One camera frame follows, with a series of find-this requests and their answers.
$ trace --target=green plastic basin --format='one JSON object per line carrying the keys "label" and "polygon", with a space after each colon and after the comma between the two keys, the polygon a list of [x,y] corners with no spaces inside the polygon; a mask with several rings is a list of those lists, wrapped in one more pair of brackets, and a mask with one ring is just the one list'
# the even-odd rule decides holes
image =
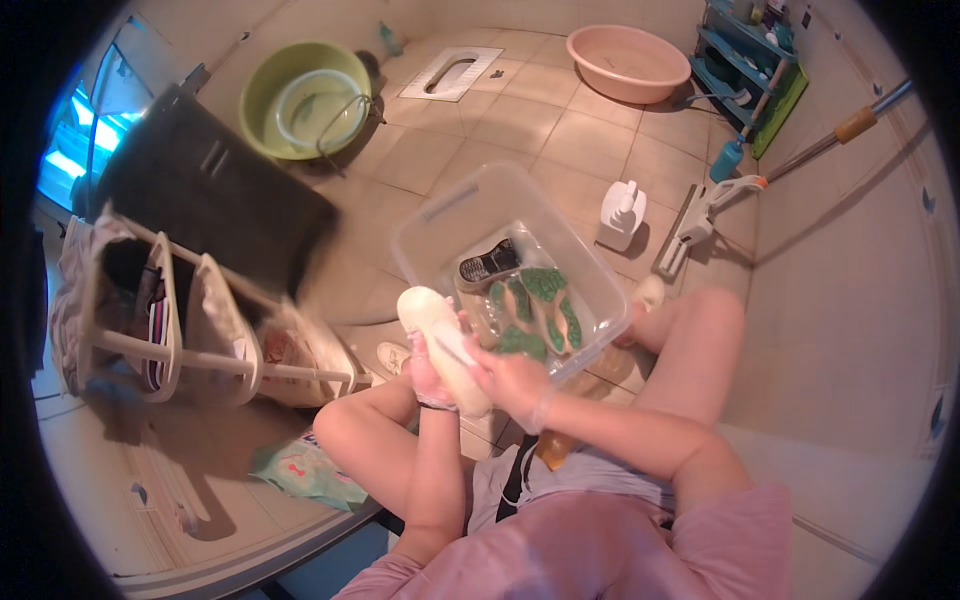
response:
{"label": "green plastic basin", "polygon": [[[258,152],[287,160],[307,160],[320,156],[316,147],[303,147],[280,134],[276,108],[280,93],[294,79],[318,69],[333,69],[357,82],[360,91],[370,95],[370,77],[360,59],[342,46],[329,41],[302,41],[274,52],[253,71],[240,94],[240,128]],[[361,103],[361,118],[355,132],[334,144],[324,144],[328,155],[336,154],[353,141],[363,129],[369,107]]]}

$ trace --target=blue bottle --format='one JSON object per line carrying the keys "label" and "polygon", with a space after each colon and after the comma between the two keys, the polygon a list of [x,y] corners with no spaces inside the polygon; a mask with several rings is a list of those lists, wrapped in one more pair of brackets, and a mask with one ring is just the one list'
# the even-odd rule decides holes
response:
{"label": "blue bottle", "polygon": [[403,56],[403,48],[400,47],[400,42],[396,41],[394,32],[390,31],[390,28],[383,21],[380,21],[380,37],[383,38],[383,43],[387,45],[387,52],[395,57]]}
{"label": "blue bottle", "polygon": [[743,160],[743,142],[745,141],[747,139],[741,133],[738,133],[736,140],[727,142],[720,149],[720,156],[710,167],[710,178],[714,183],[728,180],[730,175],[733,174],[733,170]]}

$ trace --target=pink plastic basin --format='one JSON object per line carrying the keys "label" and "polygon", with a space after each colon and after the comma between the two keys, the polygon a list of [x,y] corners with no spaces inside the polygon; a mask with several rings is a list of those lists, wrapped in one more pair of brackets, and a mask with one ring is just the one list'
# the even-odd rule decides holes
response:
{"label": "pink plastic basin", "polygon": [[570,34],[566,51],[584,81],[605,96],[655,104],[690,79],[690,63],[670,42],[623,25],[590,25]]}

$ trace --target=mop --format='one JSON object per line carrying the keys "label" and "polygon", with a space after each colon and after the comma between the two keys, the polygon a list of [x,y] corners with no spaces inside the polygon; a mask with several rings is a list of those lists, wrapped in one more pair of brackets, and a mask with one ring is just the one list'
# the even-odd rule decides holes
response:
{"label": "mop", "polygon": [[841,123],[823,139],[790,158],[766,176],[747,175],[736,180],[725,180],[707,191],[705,185],[694,183],[686,194],[684,206],[677,215],[653,270],[667,280],[680,272],[684,259],[694,244],[713,234],[716,216],[746,198],[745,192],[760,191],[774,181],[807,164],[837,144],[846,144],[876,124],[877,119],[893,108],[910,90],[910,80],[902,82],[870,106],[864,107]]}

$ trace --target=green mat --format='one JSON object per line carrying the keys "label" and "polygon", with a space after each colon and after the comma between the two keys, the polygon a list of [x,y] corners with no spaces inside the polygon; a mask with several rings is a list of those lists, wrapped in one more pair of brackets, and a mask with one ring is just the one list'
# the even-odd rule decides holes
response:
{"label": "green mat", "polygon": [[771,108],[768,107],[766,110],[768,116],[763,123],[763,127],[754,135],[751,146],[753,149],[751,154],[754,158],[763,156],[763,153],[770,147],[770,142],[774,141],[774,137],[777,136],[777,132],[783,126],[786,117],[789,116],[793,107],[797,105],[800,97],[804,94],[804,90],[810,83],[810,79],[806,76],[806,71],[801,64],[798,64],[795,69],[790,69],[784,79],[785,81],[780,82],[778,87],[782,86],[782,88],[786,90],[786,93],[779,94],[777,98],[773,100],[774,105]]}

